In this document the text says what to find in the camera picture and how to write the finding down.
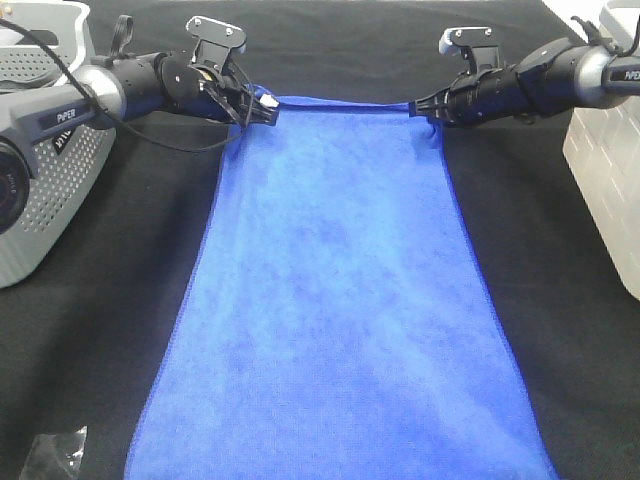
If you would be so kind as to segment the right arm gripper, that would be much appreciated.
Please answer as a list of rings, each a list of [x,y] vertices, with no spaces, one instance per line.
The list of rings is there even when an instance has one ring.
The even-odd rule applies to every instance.
[[[425,117],[447,126],[471,127],[530,112],[530,100],[512,69],[487,72],[460,80],[408,104],[410,117]]]

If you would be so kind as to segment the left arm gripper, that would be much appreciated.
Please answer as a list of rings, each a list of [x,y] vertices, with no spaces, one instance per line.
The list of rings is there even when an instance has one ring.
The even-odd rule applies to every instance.
[[[275,126],[279,100],[261,86],[243,84],[213,67],[188,64],[174,52],[159,57],[160,111],[219,123]]]

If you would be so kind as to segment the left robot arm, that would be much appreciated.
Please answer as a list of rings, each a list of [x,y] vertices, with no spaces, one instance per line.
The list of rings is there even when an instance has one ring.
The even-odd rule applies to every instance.
[[[275,125],[278,100],[239,80],[239,72],[156,53],[85,65],[60,86],[2,95],[1,229],[9,230],[26,208],[30,182],[39,175],[35,145],[79,126],[106,130],[156,111],[222,124]]]

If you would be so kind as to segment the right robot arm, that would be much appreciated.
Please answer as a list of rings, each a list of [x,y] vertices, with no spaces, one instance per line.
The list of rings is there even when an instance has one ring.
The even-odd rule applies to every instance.
[[[507,117],[532,122],[573,108],[608,109],[639,95],[639,58],[602,45],[549,42],[517,64],[480,64],[463,47],[470,68],[447,87],[409,103],[411,117],[468,128]]]

